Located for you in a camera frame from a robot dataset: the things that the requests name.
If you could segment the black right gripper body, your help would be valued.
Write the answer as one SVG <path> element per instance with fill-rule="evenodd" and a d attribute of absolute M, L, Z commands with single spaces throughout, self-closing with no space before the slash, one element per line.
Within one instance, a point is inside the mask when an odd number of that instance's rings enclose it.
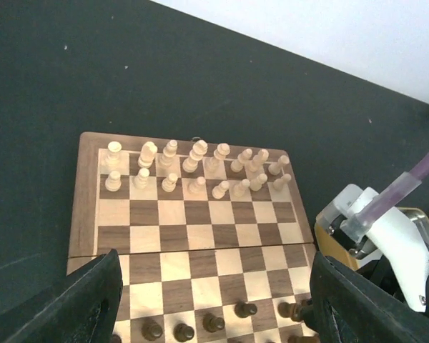
<path fill-rule="evenodd" d="M 359 268 L 357 273 L 363 275 L 366 279 L 369 279 L 373 284 L 378 286 L 394 299 L 406 304 L 407 306 L 409 305 L 390 262 L 386 257 L 381 256 L 379 259 L 369 261 L 366 265 Z M 420 313 L 429 314 L 429 276 L 425 283 L 423 299 L 425 300 L 425 308 L 423 308 Z"/>

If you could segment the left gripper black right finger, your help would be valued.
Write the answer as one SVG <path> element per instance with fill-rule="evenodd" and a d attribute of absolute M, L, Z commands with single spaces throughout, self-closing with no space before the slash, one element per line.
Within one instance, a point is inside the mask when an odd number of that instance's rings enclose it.
<path fill-rule="evenodd" d="M 302 320 L 321 342 L 429 342 L 429 277 L 424 312 L 415 312 L 361 274 L 317 252 L 311 303 Z"/>

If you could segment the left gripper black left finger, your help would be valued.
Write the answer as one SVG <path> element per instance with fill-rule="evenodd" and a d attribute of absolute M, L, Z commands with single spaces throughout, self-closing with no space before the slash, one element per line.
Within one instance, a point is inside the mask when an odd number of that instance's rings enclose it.
<path fill-rule="evenodd" d="M 0 315 L 0 342 L 113 342 L 123 292 L 117 250 Z"/>

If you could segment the yellow bear metal tin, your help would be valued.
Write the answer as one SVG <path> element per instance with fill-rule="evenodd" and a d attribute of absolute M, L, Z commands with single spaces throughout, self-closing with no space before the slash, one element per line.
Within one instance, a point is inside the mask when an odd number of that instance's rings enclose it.
<path fill-rule="evenodd" d="M 394 214 L 385 215 L 374 223 L 367 234 L 368 240 L 356 253 L 349 253 L 328 234 L 319 223 L 315 225 L 315 236 L 320 251 L 334 257 L 353 270 L 379 259 L 383 254 L 392 262 L 393 269 L 404 273 L 406 268 L 419 267 L 424 261 L 423 250 L 429 251 L 429 221 L 418 209 L 401 208 L 397 214 L 404 229 L 393 223 Z"/>

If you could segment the dark pawn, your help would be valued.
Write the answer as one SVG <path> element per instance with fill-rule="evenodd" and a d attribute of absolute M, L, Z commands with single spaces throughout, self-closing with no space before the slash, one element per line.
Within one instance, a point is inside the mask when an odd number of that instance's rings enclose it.
<path fill-rule="evenodd" d="M 202 320 L 202 325 L 205 331 L 214 333 L 222 331 L 225 328 L 225 320 L 212 313 L 208 313 Z"/>
<path fill-rule="evenodd" d="M 194 328 L 185 323 L 179 323 L 174 327 L 174 338 L 177 342 L 187 342 L 194 338 Z"/>
<path fill-rule="evenodd" d="M 142 325 L 142 336 L 150 342 L 159 339 L 163 335 L 163 328 L 161 325 L 152 320 L 147 320 Z"/>
<path fill-rule="evenodd" d="M 302 305 L 298 303 L 280 302 L 278 304 L 278 314 L 282 318 L 289 318 L 294 322 L 302 322 Z"/>
<path fill-rule="evenodd" d="M 113 334 L 110 339 L 110 343 L 122 343 L 122 339 L 119 335 Z"/>
<path fill-rule="evenodd" d="M 254 303 L 238 302 L 235 305 L 234 312 L 239 318 L 247 318 L 256 315 L 257 306 Z"/>

